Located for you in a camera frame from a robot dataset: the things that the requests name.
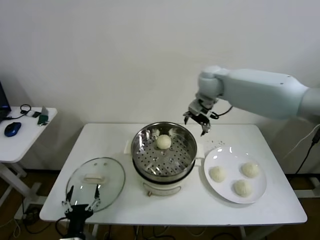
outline steamed bun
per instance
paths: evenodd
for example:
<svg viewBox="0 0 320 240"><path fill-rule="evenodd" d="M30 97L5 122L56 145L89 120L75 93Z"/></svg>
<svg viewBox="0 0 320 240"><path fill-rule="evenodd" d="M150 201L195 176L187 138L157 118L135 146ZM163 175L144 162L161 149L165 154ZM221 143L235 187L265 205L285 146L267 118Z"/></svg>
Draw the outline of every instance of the steamed bun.
<svg viewBox="0 0 320 240"><path fill-rule="evenodd" d="M247 162L243 164L241 170L243 174L248 178L255 178L259 175L260 172L258 165L252 162Z"/></svg>
<svg viewBox="0 0 320 240"><path fill-rule="evenodd" d="M221 183L223 180L226 179L227 172L222 166L215 166L210 169L209 175L213 179L213 181Z"/></svg>
<svg viewBox="0 0 320 240"><path fill-rule="evenodd" d="M249 197L253 190L251 184L247 180L238 180L233 185L236 194L240 197Z"/></svg>
<svg viewBox="0 0 320 240"><path fill-rule="evenodd" d="M168 136L168 135L160 135L156 140L155 140L155 143L156 143L156 146L159 148L159 149L162 149L162 150L165 150L165 149L168 149L171 147L171 138Z"/></svg>

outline laptop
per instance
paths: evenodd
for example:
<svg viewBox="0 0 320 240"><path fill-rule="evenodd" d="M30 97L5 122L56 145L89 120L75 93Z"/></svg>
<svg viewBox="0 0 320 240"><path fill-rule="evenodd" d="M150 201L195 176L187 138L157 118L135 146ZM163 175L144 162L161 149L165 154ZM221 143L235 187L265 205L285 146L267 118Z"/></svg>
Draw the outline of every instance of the laptop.
<svg viewBox="0 0 320 240"><path fill-rule="evenodd" d="M0 123L2 122L3 118L8 116L10 112L11 108L5 95L5 91L0 82Z"/></svg>

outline wire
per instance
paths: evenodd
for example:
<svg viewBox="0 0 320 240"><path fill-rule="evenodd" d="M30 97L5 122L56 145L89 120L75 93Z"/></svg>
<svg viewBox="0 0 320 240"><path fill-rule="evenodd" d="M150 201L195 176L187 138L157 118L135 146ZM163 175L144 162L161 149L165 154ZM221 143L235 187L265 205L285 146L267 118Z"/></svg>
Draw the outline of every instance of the wire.
<svg viewBox="0 0 320 240"><path fill-rule="evenodd" d="M306 155L305 155L305 157L304 157L304 159L303 159L303 161L302 161L302 163L301 163L301 165L299 166L298 170L294 173L295 175L298 174L298 172L300 171L300 169L301 169L302 166L304 165L304 163L305 163L305 161L307 160L307 158L308 158L308 156L309 156L309 154L310 154L310 151L311 151L311 149L313 148L314 145L315 145L315 143L312 142L311 145L310 145L310 147L309 147L308 152L306 153Z"/></svg>
<svg viewBox="0 0 320 240"><path fill-rule="evenodd" d="M55 223L54 223L54 227L55 227L55 230L56 230L56 232L61 236L61 237L63 237L64 236L64 234L62 234L61 232L60 232L60 230L58 229L58 223L60 222L60 221L62 221L62 220L64 220L64 219L67 219L67 217L60 217L57 221L55 221Z"/></svg>
<svg viewBox="0 0 320 240"><path fill-rule="evenodd" d="M220 236L223 236L223 235L228 235L228 236L232 237L232 239L238 240L235 236L233 236L233 235L232 235L231 233L229 233L229 232L221 232L221 233L218 233L218 234L214 235L214 236L211 238L211 240L215 240L216 238L218 238L218 237L220 237Z"/></svg>
<svg viewBox="0 0 320 240"><path fill-rule="evenodd" d="M39 230L39 231L30 231L28 229L28 225L33 225L34 223L36 223L40 218L39 218L39 212L40 212L40 209L37 208L37 207L33 207L31 208L29 211L25 212L25 204L24 204L24 197L21 195L21 199L22 199L22 213L23 213L23 216L30 216L30 219L29 218L24 218L22 219L22 223L25 227L25 230L29 233L29 234L33 234L33 235L36 235L36 234L40 234L42 233L44 230L46 230L47 228L50 227L51 223L49 223L46 227L44 227L43 229Z"/></svg>
<svg viewBox="0 0 320 240"><path fill-rule="evenodd" d="M134 240L137 240L138 234L139 234L139 226L137 227L137 229L136 229L135 226L133 226L133 231L134 231L134 234L135 234Z"/></svg>
<svg viewBox="0 0 320 240"><path fill-rule="evenodd" d="M319 126L320 126L320 124L316 125L316 126L311 130L311 132L309 132L304 138L302 138L300 141L298 141L298 143L283 157L283 160L284 160L286 157L288 157L288 156L299 146L299 144L300 144L303 140L305 140L306 138L308 138L308 137L317 129L317 127L319 127Z"/></svg>
<svg viewBox="0 0 320 240"><path fill-rule="evenodd" d="M110 235L111 235L111 225L109 225L109 230L104 234L103 240L110 240L111 239Z"/></svg>
<svg viewBox="0 0 320 240"><path fill-rule="evenodd" d="M155 226L152 227L152 233L153 233L153 237L156 239L171 238L173 240L176 240L176 238L171 235L162 235L162 234L156 235L156 227Z"/></svg>
<svg viewBox="0 0 320 240"><path fill-rule="evenodd" d="M12 218L11 220L7 221L5 224L1 225L0 228L3 228L4 226L7 226L9 223L11 223L14 220L14 218Z"/></svg>
<svg viewBox="0 0 320 240"><path fill-rule="evenodd" d="M187 227L185 227L185 229L188 231L189 234L191 234L193 237L200 237L201 235L203 235L205 233L205 231L207 230L207 227L205 226L203 231L198 233L198 234L195 234L195 233L192 233Z"/></svg>
<svg viewBox="0 0 320 240"><path fill-rule="evenodd" d="M231 106L227 111L223 112L223 113L220 113L220 114L217 114L215 113L214 111L211 112L211 115L210 115L210 118L212 119L219 119L221 116L223 115L226 115L227 113L229 113L232 109L233 109L234 106Z"/></svg>
<svg viewBox="0 0 320 240"><path fill-rule="evenodd" d="M142 233L142 238L144 240L151 240L151 239L161 239L161 238L171 238L173 240L176 240L176 238L174 236L171 236L171 235L163 235L167 230L169 229L169 226L166 226L164 231L158 235L156 235L156 230L155 230L155 226L152 227L152 233L153 233L153 236L151 237L145 237L145 234L144 234L144 226L142 226L142 230L141 230L141 233Z"/></svg>
<svg viewBox="0 0 320 240"><path fill-rule="evenodd" d="M31 111L31 106L29 104L22 104L20 106L20 113L22 115L17 116L17 117L7 116L7 117L4 117L2 120L19 119L19 118L22 118L23 116L27 115L30 111Z"/></svg>
<svg viewBox="0 0 320 240"><path fill-rule="evenodd" d="M14 237L15 239L17 239L21 234L21 228L20 228L19 223L15 219L12 219L12 221L14 221L16 226L15 226L13 232L9 235L8 240L10 240L11 237Z"/></svg>

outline white table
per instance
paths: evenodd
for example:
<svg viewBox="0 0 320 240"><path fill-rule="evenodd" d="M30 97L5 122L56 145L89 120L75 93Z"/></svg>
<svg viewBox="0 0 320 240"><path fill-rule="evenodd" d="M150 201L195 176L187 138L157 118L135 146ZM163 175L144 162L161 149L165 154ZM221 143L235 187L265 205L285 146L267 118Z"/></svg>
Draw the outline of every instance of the white table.
<svg viewBox="0 0 320 240"><path fill-rule="evenodd" d="M186 128L204 147L205 154L223 144L241 146L256 157L267 177L267 188L254 204L236 204L220 197L204 178L201 166L191 171L182 190L172 196L148 197L138 181L130 155L124 154L126 142L145 124L90 123L84 126L40 212L44 221L64 216L66 184L84 162L97 157L112 157L124 167L126 182L122 193L109 208L95 213L90 224L181 225L181 226L252 226L262 228L247 240L262 238L284 224L307 221L307 215L287 181L261 132L255 125L213 125L200 137L198 125Z"/></svg>
<svg viewBox="0 0 320 240"><path fill-rule="evenodd" d="M41 112L42 107L33 107L32 110ZM51 121L57 114L57 110L55 108L47 108L47 110L48 120ZM16 118L20 115L20 107L11 107L9 116ZM29 188L19 179L19 177L25 177L27 174L19 164L17 164L47 127L47 125L38 126L38 119L38 117L23 116L19 119L4 120L0 123L0 177L10 184L0 198L0 206L12 188L15 188L26 197L24 202L26 208L28 208L29 204L43 204L45 201L44 197L37 196L37 190L41 185L40 183L36 182L32 188ZM21 128L15 136L7 137L4 135L5 128L13 122L20 122ZM10 167L17 172L17 175L13 174L5 164L10 164ZM20 219L21 213L22 210L19 209L15 218Z"/></svg>

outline stainless steel pot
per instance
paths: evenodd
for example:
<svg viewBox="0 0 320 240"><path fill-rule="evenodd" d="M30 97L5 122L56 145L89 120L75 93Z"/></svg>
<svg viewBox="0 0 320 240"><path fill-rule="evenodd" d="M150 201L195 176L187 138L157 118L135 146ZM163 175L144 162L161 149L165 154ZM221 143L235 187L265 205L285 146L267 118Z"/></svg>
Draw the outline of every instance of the stainless steel pot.
<svg viewBox="0 0 320 240"><path fill-rule="evenodd" d="M159 135L171 137L171 147L157 147ZM145 126L133 138L132 161L144 179L155 184L172 184L185 178L195 165L197 143L183 126L172 122L156 122Z"/></svg>

